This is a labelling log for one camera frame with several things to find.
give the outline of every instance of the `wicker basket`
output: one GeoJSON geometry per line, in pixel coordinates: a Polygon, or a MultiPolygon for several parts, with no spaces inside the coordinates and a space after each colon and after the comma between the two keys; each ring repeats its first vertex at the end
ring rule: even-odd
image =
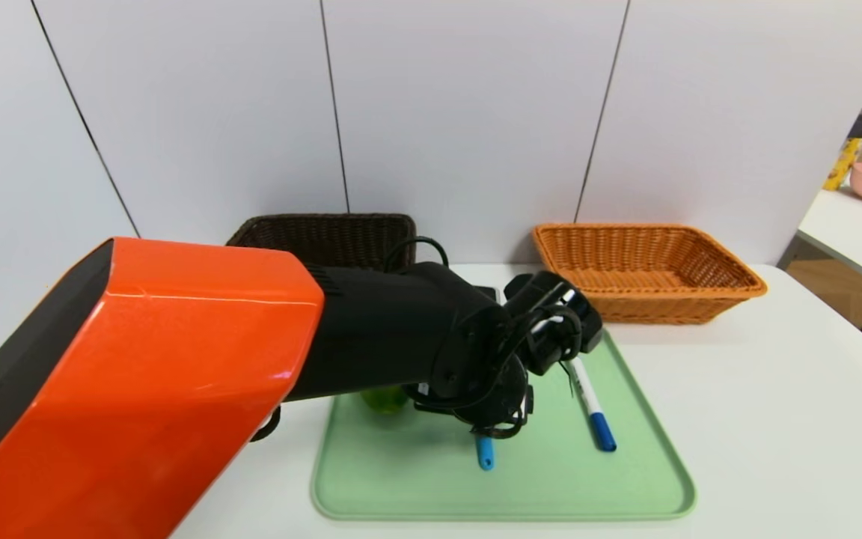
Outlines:
{"type": "MultiPolygon", "coordinates": [[[[383,270],[396,243],[416,235],[415,222],[401,214],[287,214],[244,222],[229,246],[287,250],[306,264],[383,270]]],[[[391,265],[414,263],[416,246],[401,249],[391,265]]]]}
{"type": "Polygon", "coordinates": [[[544,264],[603,320],[702,324],[767,286],[709,235],[681,225],[541,225],[544,264]]]}

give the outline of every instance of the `robotic hand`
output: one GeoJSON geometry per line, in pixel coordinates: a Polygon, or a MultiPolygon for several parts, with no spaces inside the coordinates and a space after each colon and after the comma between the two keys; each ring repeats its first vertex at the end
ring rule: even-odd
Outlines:
{"type": "Polygon", "coordinates": [[[528,373],[589,351],[602,321],[554,273],[505,294],[436,263],[113,239],[0,348],[0,538],[167,537],[281,402],[402,386],[418,409],[513,436],[528,373]]]}

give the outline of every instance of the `blue marker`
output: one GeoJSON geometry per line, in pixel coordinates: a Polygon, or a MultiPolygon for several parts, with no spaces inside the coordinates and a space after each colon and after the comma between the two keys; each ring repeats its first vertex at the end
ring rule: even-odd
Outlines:
{"type": "Polygon", "coordinates": [[[485,471],[494,469],[494,440],[490,436],[475,434],[474,444],[478,448],[478,464],[485,471]]]}
{"type": "Polygon", "coordinates": [[[610,432],[608,420],[605,419],[605,411],[601,408],[598,396],[594,395],[594,388],[591,386],[591,380],[587,378],[587,371],[584,370],[581,358],[571,359],[570,362],[567,362],[567,366],[571,369],[571,373],[574,374],[578,393],[581,393],[581,399],[584,400],[588,419],[591,422],[591,429],[594,430],[594,436],[598,438],[598,443],[601,444],[601,451],[608,451],[608,453],[616,451],[617,443],[610,432]]]}

